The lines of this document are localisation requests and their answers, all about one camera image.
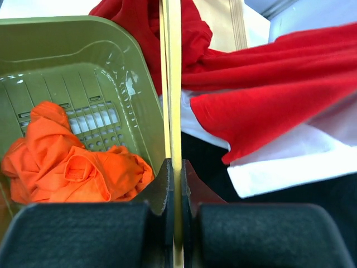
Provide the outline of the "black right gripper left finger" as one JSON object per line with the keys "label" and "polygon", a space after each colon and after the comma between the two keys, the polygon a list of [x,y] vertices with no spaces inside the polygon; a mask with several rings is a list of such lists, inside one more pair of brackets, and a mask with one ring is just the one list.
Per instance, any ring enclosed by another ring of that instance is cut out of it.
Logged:
{"label": "black right gripper left finger", "polygon": [[168,158],[155,179],[133,199],[148,205],[140,267],[173,267],[173,199],[173,169]]}

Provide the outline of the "orange t shirt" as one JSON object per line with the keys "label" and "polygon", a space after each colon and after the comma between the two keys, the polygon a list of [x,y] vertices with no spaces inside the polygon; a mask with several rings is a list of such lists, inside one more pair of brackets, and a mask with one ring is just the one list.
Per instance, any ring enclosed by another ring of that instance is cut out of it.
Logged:
{"label": "orange t shirt", "polygon": [[25,137],[2,160],[14,202],[124,202],[154,180],[152,168],[124,146],[85,149],[59,105],[41,102],[30,118]]}

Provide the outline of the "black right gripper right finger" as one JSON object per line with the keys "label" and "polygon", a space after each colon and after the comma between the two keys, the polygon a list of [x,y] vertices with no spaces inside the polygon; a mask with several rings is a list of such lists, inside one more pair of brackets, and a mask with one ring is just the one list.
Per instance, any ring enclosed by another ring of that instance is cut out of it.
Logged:
{"label": "black right gripper right finger", "polygon": [[204,267],[200,206],[226,204],[197,175],[189,160],[182,161],[181,196],[183,220],[184,267]]}

